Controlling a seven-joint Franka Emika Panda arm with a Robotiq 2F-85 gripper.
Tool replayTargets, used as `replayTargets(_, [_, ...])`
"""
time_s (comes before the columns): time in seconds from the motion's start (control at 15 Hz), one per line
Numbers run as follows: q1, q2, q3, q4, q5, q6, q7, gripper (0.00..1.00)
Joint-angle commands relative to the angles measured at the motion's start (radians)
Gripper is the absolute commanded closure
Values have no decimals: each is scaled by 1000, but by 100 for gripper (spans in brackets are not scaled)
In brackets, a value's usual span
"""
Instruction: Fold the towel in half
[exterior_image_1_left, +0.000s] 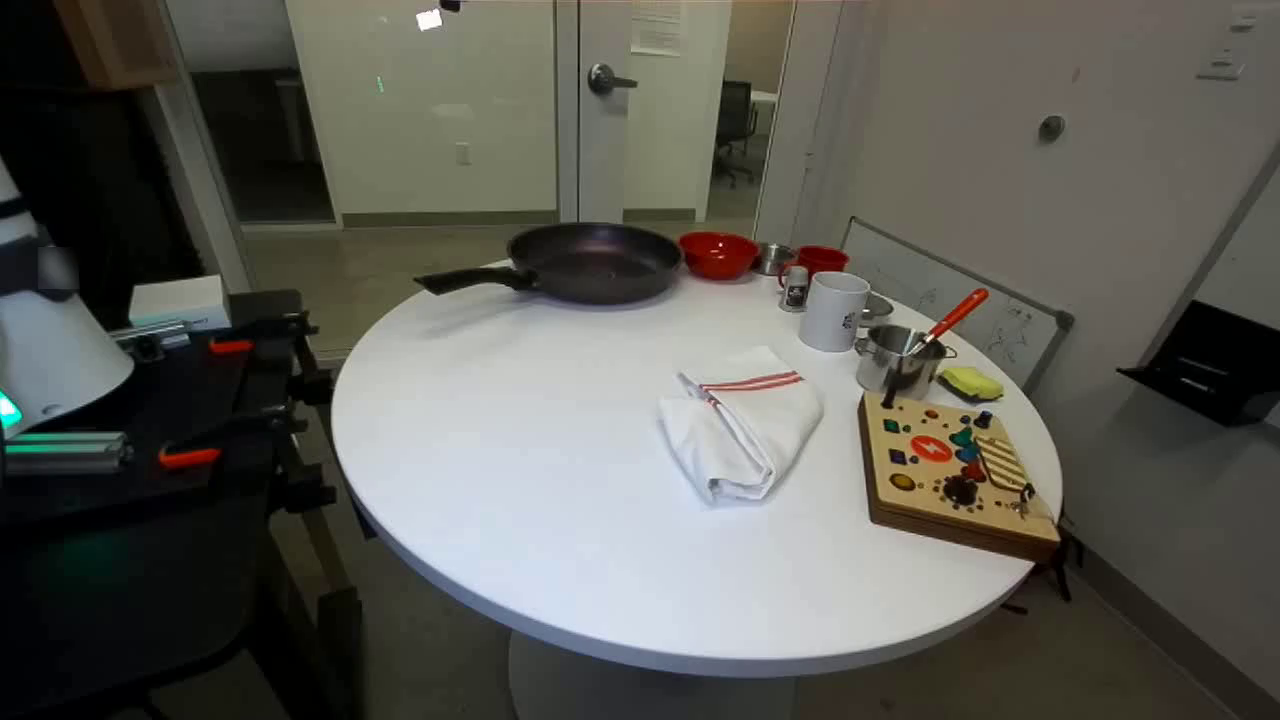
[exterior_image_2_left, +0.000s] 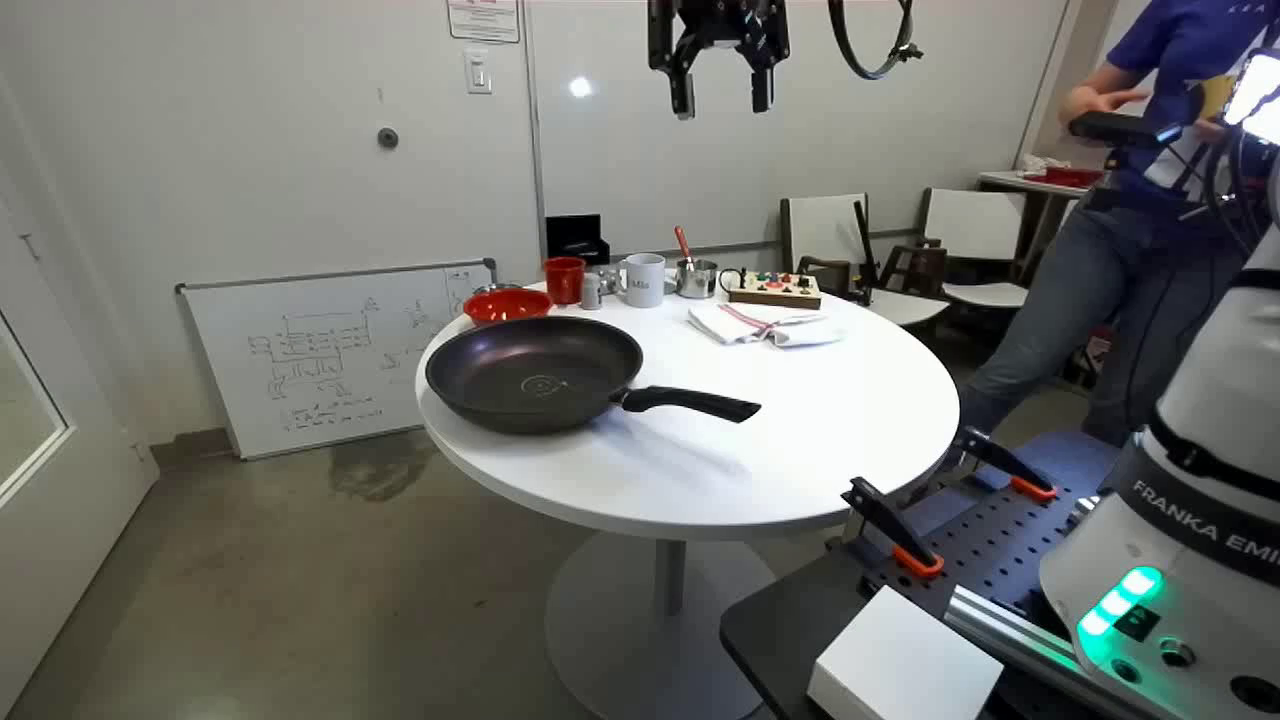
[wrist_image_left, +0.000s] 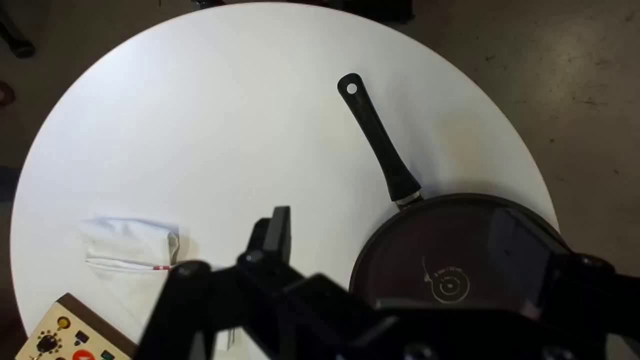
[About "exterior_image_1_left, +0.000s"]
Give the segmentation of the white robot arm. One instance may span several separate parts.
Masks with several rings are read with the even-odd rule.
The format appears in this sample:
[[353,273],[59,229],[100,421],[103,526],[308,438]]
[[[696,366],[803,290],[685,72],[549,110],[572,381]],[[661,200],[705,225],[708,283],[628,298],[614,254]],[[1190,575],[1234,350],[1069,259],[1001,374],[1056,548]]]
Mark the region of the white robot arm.
[[0,159],[0,427],[78,411],[132,376],[132,356],[78,300],[65,254],[34,225]]

